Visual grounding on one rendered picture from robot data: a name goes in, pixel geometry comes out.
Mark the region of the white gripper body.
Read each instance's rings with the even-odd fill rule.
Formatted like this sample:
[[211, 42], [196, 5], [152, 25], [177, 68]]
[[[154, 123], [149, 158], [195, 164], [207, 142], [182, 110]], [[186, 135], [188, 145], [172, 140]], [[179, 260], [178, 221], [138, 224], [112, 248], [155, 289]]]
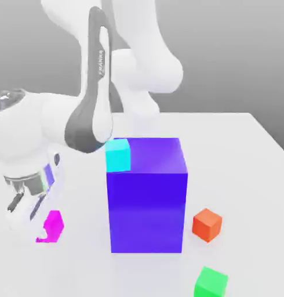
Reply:
[[20, 190], [6, 204], [6, 219], [11, 229], [18, 233], [37, 233], [49, 212], [57, 209], [62, 196], [63, 190], [58, 185], [35, 195], [26, 187]]

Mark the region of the small magenta cube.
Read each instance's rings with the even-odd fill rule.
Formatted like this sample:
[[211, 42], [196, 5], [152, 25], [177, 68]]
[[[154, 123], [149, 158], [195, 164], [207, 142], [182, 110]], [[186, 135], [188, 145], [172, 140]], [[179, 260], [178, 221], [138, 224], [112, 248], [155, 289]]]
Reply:
[[59, 210], [49, 212], [43, 228], [46, 231], [46, 238], [36, 238], [37, 243], [56, 243], [64, 229], [64, 222]]

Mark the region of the small cyan cube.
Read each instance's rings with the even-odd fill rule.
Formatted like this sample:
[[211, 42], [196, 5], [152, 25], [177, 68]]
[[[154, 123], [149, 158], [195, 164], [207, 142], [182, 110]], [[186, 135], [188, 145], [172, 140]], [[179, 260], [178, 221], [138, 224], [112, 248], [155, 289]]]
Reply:
[[105, 144], [107, 172], [130, 171], [131, 153], [127, 139], [112, 139]]

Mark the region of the small orange cube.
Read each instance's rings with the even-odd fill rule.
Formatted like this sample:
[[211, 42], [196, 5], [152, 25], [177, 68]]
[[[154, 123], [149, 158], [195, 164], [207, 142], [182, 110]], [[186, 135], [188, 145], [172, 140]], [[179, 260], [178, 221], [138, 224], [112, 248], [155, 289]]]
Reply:
[[193, 217], [192, 232], [206, 242], [211, 242], [221, 231], [223, 218], [205, 208]]

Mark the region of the small green cube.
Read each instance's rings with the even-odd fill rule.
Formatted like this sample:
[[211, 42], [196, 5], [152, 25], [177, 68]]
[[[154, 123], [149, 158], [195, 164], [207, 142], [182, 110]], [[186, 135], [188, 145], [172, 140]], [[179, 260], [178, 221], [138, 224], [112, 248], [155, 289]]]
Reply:
[[226, 274], [204, 266], [195, 283], [194, 297], [224, 297], [227, 282]]

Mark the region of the large blue box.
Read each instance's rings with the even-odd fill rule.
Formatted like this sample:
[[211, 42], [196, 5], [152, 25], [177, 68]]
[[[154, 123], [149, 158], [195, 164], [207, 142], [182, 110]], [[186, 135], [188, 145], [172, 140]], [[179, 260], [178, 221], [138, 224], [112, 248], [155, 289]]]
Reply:
[[178, 138], [129, 137], [130, 171], [107, 172], [113, 253], [180, 253], [188, 171]]

